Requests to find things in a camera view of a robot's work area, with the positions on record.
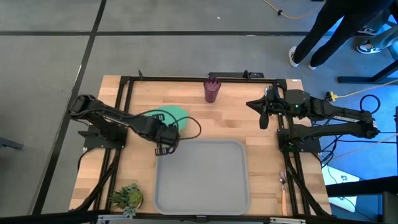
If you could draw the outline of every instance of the purple cup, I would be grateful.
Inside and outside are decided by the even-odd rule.
[[[221,88],[221,82],[216,77],[209,77],[203,83],[205,87],[205,99],[208,103],[216,101],[218,90]]]

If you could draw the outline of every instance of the plastic tray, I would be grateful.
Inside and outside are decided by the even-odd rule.
[[[154,203],[164,215],[242,215],[250,206],[246,149],[234,140],[180,141],[156,160]]]

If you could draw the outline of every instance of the wooden table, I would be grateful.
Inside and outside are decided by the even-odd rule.
[[[119,81],[120,76],[104,76],[98,99],[113,106]],[[287,80],[287,84],[288,89],[303,88],[301,80]],[[179,105],[200,122],[202,134],[199,139],[241,141],[247,150],[250,184],[250,209],[245,215],[282,215],[279,172],[285,169],[285,164],[277,142],[277,116],[270,118],[266,130],[261,130],[259,114],[246,106],[247,101],[263,96],[266,86],[263,83],[223,83],[216,101],[207,103],[200,82],[135,81],[129,113],[138,114],[162,105]],[[295,123],[310,124],[307,119],[295,120]],[[197,125],[189,120],[181,135],[194,136],[197,132]],[[144,193],[140,213],[158,213],[153,202],[154,149],[155,143],[129,130],[119,162],[115,189],[136,183]],[[97,184],[103,156],[104,149],[94,149],[81,160],[70,208],[79,206]],[[322,208],[331,213],[319,161],[309,153],[301,153],[301,161],[307,188]],[[295,188],[298,210],[303,213],[300,190],[297,186]],[[105,206],[107,192],[108,184],[104,186],[100,208]],[[288,214],[292,215],[289,192],[286,192],[286,196]]]

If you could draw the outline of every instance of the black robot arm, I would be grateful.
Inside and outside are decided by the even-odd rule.
[[[272,86],[266,91],[266,96],[260,100],[246,104],[256,110],[260,116],[260,128],[268,127],[268,114],[282,114],[298,119],[309,118],[312,121],[324,119],[345,121],[345,124],[307,127],[293,124],[289,138],[304,138],[308,136],[332,136],[337,134],[351,134],[359,138],[374,138],[379,130],[368,111],[358,111],[333,106],[325,100],[314,98],[302,90],[287,90],[285,98],[281,98],[276,88]]]
[[[166,125],[151,116],[125,113],[104,104],[92,95],[77,96],[69,114],[71,119],[89,121],[110,141],[120,138],[118,132],[113,131],[115,125],[129,127],[148,141],[165,144],[172,148],[176,148],[180,140],[180,134],[174,125]]]

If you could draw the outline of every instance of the leg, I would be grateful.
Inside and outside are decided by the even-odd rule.
[[[327,1],[318,13],[317,19],[308,35],[297,46],[293,61],[300,63],[313,49],[322,36],[344,15],[344,6],[335,1]]]
[[[343,43],[354,36],[360,28],[374,17],[374,15],[375,13],[353,13],[345,15],[343,21],[337,27],[330,40],[324,46],[320,47],[312,56],[310,65],[312,67],[317,67],[325,63]]]
[[[398,25],[391,27],[377,36],[374,36],[369,41],[373,47],[377,47],[379,49],[384,49],[393,45],[398,41]]]
[[[389,9],[385,9],[380,11],[375,18],[371,19],[367,24],[366,27],[379,31],[379,29],[388,21],[391,13]]]

